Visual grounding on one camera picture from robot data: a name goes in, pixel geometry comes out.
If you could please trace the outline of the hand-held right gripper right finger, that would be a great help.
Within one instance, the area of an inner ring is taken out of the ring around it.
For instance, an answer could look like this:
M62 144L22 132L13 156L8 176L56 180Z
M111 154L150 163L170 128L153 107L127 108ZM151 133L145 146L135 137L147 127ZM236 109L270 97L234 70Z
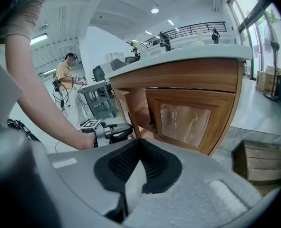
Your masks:
M253 208L261 194L215 159L166 143L152 144L182 164L178 180L166 191L144 194L123 224L130 228L218 228Z

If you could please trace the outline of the person's beige t-shirt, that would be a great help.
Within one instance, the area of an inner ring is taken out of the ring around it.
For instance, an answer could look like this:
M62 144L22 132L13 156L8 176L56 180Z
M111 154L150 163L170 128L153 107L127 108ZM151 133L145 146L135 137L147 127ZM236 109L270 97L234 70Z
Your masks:
M45 0L14 0L9 12L0 21L0 45L8 36L32 39Z

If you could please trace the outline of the wooden sink cabinet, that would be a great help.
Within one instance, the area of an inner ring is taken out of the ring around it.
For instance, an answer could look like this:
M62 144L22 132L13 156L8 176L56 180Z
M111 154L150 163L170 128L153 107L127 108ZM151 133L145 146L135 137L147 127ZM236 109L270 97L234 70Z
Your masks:
M234 93L235 101L225 137L240 99L242 62L225 58L181 60L128 72L109 81L112 89L129 92L129 114L136 138L154 140L145 94L147 89L198 89Z

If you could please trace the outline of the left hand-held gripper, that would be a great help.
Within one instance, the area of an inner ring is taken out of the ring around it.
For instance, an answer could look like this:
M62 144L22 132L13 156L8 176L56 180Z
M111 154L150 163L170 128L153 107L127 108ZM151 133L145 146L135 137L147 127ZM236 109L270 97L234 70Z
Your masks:
M125 141L129 138L133 132L133 127L129 123L119 123L119 124L106 124L101 119L98 120L86 120L80 125L80 130L83 133L94 133L95 141L94 148L100 145L108 144L107 134L112 133L109 144L118 143Z

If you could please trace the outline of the black standing fan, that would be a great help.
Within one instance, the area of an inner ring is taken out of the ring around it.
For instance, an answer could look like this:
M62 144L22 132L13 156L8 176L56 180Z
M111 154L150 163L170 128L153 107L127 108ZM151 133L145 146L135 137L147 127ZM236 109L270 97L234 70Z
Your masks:
M271 26L270 22L267 22L268 32L270 36L270 46L273 52L273 66L274 66L274 72L273 72L273 83L272 83L272 90L270 94L264 94L264 96L273 101L278 102L278 99L275 97L275 88L276 88L276 76L277 76L277 53L280 49L280 45L277 41L277 38L275 36L275 33L273 31L273 27Z

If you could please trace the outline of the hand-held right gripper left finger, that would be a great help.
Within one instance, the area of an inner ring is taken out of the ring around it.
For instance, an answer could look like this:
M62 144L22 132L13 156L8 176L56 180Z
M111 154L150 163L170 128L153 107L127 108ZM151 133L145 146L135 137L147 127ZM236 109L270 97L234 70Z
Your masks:
M103 188L94 174L94 165L102 156L115 151L131 140L83 151L51 153L48 155L65 184L96 214L116 223L127 217L124 197Z

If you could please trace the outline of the black faucet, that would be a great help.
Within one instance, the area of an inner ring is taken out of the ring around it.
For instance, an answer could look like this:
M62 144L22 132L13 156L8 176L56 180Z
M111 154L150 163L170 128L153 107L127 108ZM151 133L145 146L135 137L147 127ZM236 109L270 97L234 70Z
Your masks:
M160 37L160 47L164 47L166 49L166 52L171 51L171 43L170 43L170 38L163 32L160 32L159 34Z

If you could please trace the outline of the black waist pack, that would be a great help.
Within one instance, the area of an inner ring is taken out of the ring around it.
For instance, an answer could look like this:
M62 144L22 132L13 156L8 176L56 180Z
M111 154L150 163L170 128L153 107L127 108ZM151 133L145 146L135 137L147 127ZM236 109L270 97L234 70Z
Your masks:
M6 126L24 133L29 140L40 142L40 140L20 120L9 118L6 122Z

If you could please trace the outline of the person's left forearm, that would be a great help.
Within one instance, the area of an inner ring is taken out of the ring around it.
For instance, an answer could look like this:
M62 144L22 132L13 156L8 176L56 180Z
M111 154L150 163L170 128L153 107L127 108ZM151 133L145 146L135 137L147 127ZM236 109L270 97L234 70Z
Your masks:
M33 68L30 40L12 35L5 39L8 73L22 89L18 104L25 115L49 136L78 150L80 135L52 101Z

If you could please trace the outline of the person's left hand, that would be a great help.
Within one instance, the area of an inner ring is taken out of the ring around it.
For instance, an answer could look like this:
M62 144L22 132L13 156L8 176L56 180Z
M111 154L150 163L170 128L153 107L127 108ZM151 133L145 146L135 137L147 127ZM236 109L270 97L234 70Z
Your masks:
M94 132L91 133L81 133L80 140L78 144L79 150L94 148L96 142L96 135Z

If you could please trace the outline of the dark wooden slatted platform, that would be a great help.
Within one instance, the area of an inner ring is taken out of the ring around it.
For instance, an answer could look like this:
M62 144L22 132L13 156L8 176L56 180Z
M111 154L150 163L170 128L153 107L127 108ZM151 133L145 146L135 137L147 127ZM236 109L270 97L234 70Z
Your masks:
M281 145L241 141L232 151L233 171L253 185L281 182Z

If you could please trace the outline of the large cardboard boxes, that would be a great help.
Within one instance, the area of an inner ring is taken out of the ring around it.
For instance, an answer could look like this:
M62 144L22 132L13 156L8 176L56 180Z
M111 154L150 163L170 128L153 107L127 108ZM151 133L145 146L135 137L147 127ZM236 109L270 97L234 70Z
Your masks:
M263 92L271 92L274 82L274 67L267 66L265 71L257 71L256 88Z

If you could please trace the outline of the rectangular ceiling light panel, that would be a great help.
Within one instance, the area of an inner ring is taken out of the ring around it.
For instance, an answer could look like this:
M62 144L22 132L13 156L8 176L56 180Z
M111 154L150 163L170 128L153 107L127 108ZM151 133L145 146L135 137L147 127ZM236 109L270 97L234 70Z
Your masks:
M36 37L31 39L30 45L33 45L33 44L38 43L40 41L46 40L47 38L48 38L47 33L41 34L39 36L36 36Z

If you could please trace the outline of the black mezzanine railing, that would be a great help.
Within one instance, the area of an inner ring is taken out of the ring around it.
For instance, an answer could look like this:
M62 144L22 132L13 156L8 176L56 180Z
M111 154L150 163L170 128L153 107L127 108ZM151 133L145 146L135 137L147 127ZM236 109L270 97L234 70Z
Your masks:
M225 21L217 22L206 22L206 23L197 23L192 25L183 26L180 28L175 28L167 32L163 32L169 40L173 39L182 39L190 36L195 36L201 30L204 35L212 34L213 30L216 29L217 32L225 33L227 32L227 27ZM160 35L154 35L153 37L142 41L139 43L141 49L149 49L152 46L159 45L163 40Z

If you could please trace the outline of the white cubby shelf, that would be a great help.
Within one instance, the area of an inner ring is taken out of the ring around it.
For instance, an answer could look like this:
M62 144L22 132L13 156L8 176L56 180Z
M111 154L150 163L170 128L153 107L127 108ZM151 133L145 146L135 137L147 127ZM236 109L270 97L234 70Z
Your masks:
M125 56L124 56L124 53L122 53L122 52L106 53L105 58L106 58L107 62L111 62L115 59L125 62Z

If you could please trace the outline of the dark grey office chair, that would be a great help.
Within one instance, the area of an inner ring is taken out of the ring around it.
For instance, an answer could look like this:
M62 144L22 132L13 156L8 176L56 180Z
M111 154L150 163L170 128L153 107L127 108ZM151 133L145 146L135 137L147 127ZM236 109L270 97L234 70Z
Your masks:
M112 60L110 62L112 71L116 71L122 67L125 67L127 64L121 60L119 60L118 58L115 58L114 60Z

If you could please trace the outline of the wooden cabinet door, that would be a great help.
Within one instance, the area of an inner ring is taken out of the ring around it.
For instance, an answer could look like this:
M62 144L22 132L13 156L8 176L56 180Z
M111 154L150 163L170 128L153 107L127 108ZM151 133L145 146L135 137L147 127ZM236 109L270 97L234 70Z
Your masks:
M135 132L134 132L134 127L133 123L129 114L129 92L122 90L122 89L113 89L116 102L118 105L118 109L122 115L122 118L125 123L130 124L132 126L132 134L130 135L131 138L135 138Z
M145 91L154 138L211 155L229 126L235 94L198 89Z

